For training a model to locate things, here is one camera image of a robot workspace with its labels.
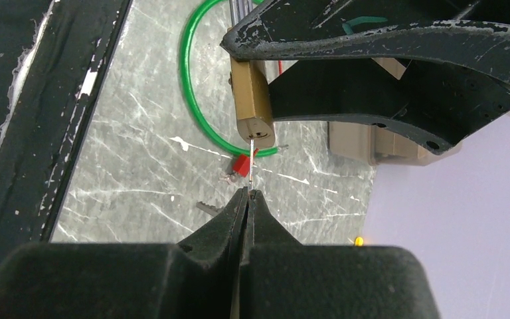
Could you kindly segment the brass padlock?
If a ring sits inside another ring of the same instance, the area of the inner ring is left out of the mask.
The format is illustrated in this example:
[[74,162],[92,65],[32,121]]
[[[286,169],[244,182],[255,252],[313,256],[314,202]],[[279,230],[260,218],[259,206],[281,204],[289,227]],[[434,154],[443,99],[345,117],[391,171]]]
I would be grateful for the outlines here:
[[276,135],[266,65],[261,60],[230,58],[230,85],[240,137],[259,149],[274,147]]

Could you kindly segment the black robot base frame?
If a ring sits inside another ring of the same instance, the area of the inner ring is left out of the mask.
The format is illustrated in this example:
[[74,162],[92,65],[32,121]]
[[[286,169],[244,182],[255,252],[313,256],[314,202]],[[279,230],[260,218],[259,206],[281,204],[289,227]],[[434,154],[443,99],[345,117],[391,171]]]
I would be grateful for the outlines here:
[[130,1],[0,1],[0,266],[52,237]]

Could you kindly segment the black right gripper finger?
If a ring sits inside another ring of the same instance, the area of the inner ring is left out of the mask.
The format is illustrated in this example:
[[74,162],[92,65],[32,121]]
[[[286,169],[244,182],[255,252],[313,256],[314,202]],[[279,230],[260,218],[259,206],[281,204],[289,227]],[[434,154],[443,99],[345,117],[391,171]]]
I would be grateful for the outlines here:
[[265,1],[221,45],[242,60],[449,63],[510,84],[510,1]]
[[269,86],[276,121],[384,128],[440,155],[510,111],[510,85],[413,60],[400,78],[372,59],[301,60]]

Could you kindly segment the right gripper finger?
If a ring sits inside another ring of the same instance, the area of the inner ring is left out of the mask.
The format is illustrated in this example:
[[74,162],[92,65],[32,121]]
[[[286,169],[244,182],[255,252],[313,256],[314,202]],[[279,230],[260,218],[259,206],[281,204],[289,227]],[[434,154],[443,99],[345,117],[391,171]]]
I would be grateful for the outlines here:
[[438,318],[420,261],[394,246],[299,243],[243,189],[241,318]]
[[33,243],[0,267],[0,318],[229,318],[248,191],[179,243]]

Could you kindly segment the green cable lock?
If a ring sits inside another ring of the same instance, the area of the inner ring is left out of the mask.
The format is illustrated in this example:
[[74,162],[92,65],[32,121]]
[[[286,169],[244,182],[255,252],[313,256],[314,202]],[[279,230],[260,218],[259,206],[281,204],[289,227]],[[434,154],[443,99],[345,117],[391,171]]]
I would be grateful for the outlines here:
[[181,91],[183,98],[187,105],[189,114],[191,115],[196,127],[200,132],[208,138],[216,147],[222,151],[232,154],[234,156],[249,155],[250,150],[240,148],[231,144],[222,138],[209,124],[205,118],[201,107],[197,101],[195,90],[191,76],[191,51],[193,47],[193,39],[200,22],[203,17],[218,4],[222,3],[219,0],[203,1],[193,12],[190,14],[187,22],[185,23],[181,39],[179,42],[179,79],[181,84]]

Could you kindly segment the yellow handled screwdriver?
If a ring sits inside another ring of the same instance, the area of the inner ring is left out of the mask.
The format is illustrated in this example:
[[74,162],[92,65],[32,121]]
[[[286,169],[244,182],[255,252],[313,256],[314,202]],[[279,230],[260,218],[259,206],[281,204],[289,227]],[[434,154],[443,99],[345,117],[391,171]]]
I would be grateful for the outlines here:
[[354,240],[354,245],[356,247],[362,247],[364,245],[364,239],[362,237],[357,237],[355,240]]

